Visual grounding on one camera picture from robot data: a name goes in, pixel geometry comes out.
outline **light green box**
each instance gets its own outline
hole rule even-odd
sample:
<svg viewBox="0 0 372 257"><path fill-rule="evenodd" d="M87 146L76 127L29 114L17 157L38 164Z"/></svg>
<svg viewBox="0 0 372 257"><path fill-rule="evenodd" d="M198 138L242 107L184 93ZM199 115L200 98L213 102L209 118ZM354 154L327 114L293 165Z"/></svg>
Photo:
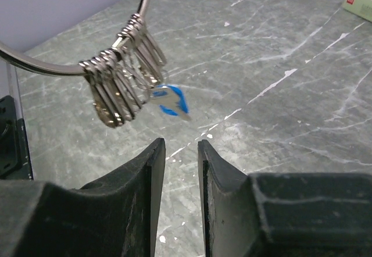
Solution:
<svg viewBox="0 0 372 257"><path fill-rule="evenodd" d="M372 22L372 0L344 0L342 7Z"/></svg>

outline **blue key tag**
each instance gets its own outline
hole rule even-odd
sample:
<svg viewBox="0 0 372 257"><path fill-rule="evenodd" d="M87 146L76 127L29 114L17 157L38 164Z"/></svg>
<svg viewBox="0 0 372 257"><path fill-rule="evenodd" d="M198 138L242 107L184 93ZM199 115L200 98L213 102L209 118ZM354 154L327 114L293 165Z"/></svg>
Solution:
<svg viewBox="0 0 372 257"><path fill-rule="evenodd" d="M163 113L167 115L191 120L185 96L180 88L174 85L159 85L151 89L150 102L159 105Z"/></svg>

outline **metal ring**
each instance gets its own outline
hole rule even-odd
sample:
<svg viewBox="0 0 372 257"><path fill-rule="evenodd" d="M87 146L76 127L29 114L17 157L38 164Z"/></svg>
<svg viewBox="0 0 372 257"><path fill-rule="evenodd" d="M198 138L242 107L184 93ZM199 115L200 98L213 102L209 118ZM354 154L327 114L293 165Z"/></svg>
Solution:
<svg viewBox="0 0 372 257"><path fill-rule="evenodd" d="M150 0L141 0L138 7L138 14L145 16ZM81 65L56 65L43 62L21 52L9 48L4 43L0 42L0 58L10 64L22 68L33 73L48 75L48 76L86 76Z"/></svg>

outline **gray wall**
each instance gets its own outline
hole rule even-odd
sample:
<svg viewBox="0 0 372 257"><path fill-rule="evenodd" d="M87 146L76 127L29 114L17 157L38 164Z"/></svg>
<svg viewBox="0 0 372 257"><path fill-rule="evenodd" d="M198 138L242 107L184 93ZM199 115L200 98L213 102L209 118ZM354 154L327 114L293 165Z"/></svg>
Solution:
<svg viewBox="0 0 372 257"><path fill-rule="evenodd" d="M0 0L0 41L26 51L119 0Z"/></svg>

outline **marble countertop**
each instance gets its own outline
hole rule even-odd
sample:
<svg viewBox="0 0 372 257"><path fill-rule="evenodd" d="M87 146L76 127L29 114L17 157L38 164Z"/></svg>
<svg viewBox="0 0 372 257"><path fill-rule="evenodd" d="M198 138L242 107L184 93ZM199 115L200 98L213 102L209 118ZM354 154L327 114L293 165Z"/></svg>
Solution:
<svg viewBox="0 0 372 257"><path fill-rule="evenodd" d="M192 122L148 105L109 130L82 78L19 71L35 179L81 187L164 137L158 256L203 256L197 142L245 173L372 172L372 25L343 0L152 0L149 30ZM29 51L73 64L109 47L123 0Z"/></svg>

